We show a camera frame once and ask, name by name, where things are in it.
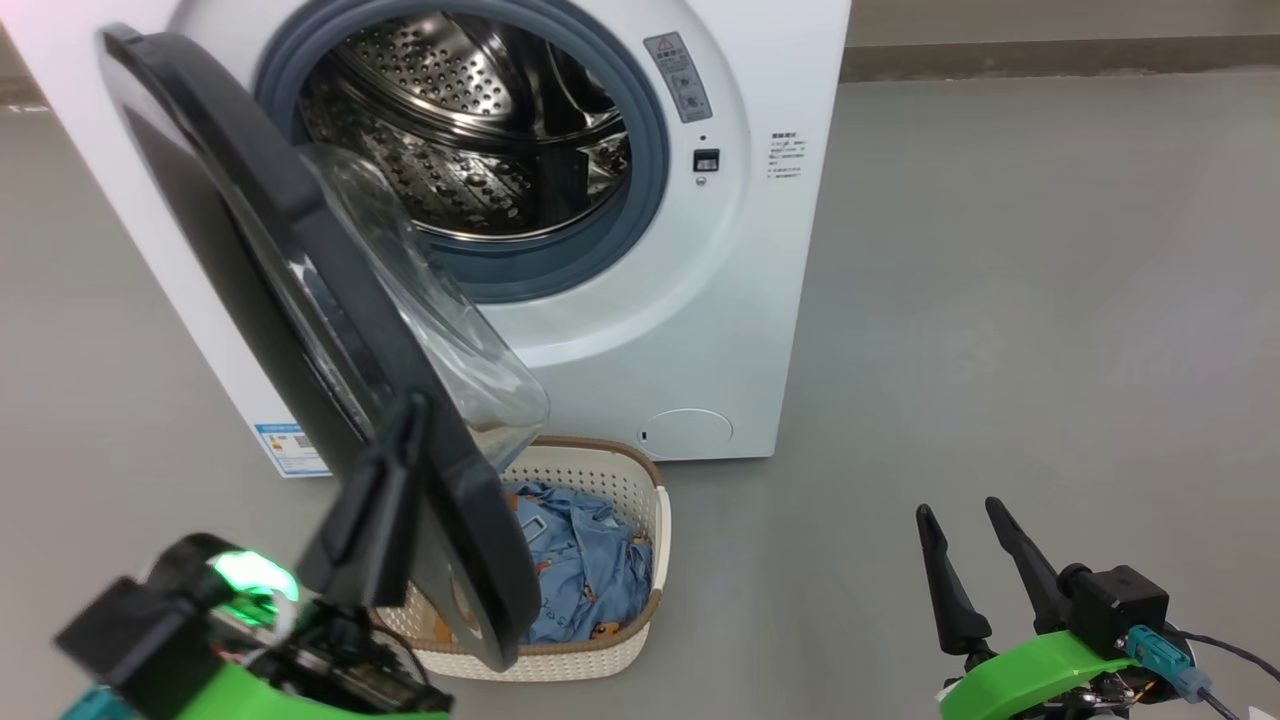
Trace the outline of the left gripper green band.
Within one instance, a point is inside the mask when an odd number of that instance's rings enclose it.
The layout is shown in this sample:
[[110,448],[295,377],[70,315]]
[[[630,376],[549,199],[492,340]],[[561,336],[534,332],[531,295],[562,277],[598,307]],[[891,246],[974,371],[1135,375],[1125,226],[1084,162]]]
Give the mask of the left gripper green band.
[[[404,602],[431,473],[430,404],[393,402],[298,562],[298,583],[342,607]],[[237,600],[212,612],[221,666],[183,719],[448,719],[407,642],[323,603]]]

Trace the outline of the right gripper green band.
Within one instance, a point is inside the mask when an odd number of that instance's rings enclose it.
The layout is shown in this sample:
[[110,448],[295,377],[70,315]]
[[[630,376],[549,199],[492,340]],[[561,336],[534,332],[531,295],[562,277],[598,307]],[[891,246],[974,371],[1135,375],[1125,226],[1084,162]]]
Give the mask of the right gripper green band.
[[1155,702],[1166,691],[1166,639],[1130,630],[1105,657],[1060,632],[1069,610],[1057,571],[1000,498],[986,498],[986,511],[1016,566],[1038,637],[1005,653],[992,651],[989,621],[959,580],[931,506],[919,505],[916,529],[940,650],[964,660],[964,674],[937,696],[940,717],[1126,719],[1137,705]]

